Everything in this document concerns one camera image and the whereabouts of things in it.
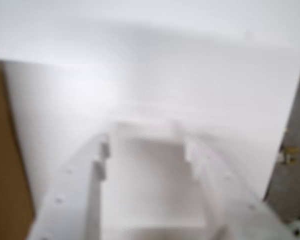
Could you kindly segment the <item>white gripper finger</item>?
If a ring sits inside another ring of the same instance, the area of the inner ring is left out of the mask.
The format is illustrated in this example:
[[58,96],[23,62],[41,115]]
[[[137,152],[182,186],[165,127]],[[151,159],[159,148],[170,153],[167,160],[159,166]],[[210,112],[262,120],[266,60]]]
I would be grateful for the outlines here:
[[204,240],[292,240],[292,231],[260,200],[218,144],[202,131],[173,127],[200,188]]
[[100,128],[57,172],[29,230],[29,240],[99,240],[101,188],[110,128]]

